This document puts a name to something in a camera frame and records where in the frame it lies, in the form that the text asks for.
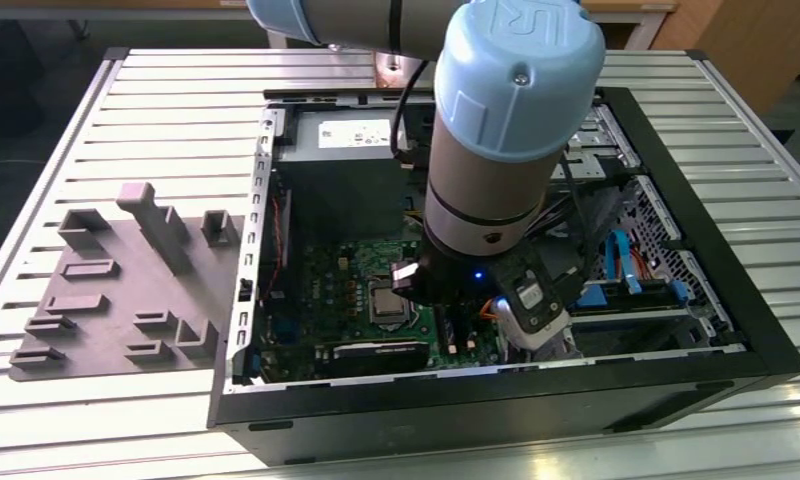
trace white label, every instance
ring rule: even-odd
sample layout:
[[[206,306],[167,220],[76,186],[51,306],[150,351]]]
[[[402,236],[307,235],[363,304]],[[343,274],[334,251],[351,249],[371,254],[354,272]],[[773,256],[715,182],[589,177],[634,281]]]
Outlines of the white label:
[[[539,283],[530,287],[519,287],[516,293],[527,310],[531,310],[543,301],[543,289],[539,288]]]
[[[388,146],[391,122],[379,120],[344,120],[320,124],[320,148]]]

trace slotted aluminum surface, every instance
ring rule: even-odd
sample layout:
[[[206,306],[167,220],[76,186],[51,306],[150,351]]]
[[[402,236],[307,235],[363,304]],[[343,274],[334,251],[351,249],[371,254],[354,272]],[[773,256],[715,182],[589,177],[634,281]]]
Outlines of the slotted aluminum surface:
[[[15,383],[7,376],[71,208],[124,218],[124,180],[182,216],[243,211],[271,87],[374,84],[371,56],[296,50],[135,50],[104,62],[0,252],[0,475],[7,478],[800,478],[800,377],[662,431],[334,466],[259,470],[206,432],[210,370]],[[601,81],[633,88],[783,326],[800,347],[800,169],[713,66],[617,52]]]

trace green circuit board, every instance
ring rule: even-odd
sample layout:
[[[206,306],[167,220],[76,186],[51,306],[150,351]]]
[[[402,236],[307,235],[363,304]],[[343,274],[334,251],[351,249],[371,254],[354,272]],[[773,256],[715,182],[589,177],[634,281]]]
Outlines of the green circuit board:
[[[467,338],[451,337],[444,345],[439,318],[431,307],[408,302],[402,323],[374,323],[371,299],[375,288],[390,286],[391,263],[412,256],[414,240],[359,241],[308,245],[302,251],[298,339],[276,349],[279,380],[308,380],[314,376],[314,353],[308,347],[351,342],[419,341],[430,345],[427,369],[494,365],[499,361],[495,325],[479,318],[480,305],[470,305],[460,315],[471,325]]]

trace wooden cabinet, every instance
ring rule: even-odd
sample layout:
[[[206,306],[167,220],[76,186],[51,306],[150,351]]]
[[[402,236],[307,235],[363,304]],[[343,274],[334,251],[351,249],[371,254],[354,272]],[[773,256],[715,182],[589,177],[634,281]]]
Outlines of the wooden cabinet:
[[[654,49],[701,49],[758,113],[800,73],[800,0],[679,0]]]

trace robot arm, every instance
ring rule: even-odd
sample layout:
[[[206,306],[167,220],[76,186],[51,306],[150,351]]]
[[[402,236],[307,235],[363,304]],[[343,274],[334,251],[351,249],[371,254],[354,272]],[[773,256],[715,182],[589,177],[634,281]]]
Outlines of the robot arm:
[[[518,247],[591,108],[599,26],[574,0],[250,0],[250,7],[267,29],[294,38],[438,58],[426,238],[419,261],[394,268],[395,292],[430,305],[496,291],[499,316],[524,332],[518,343],[539,347],[537,333],[566,311],[542,261]]]

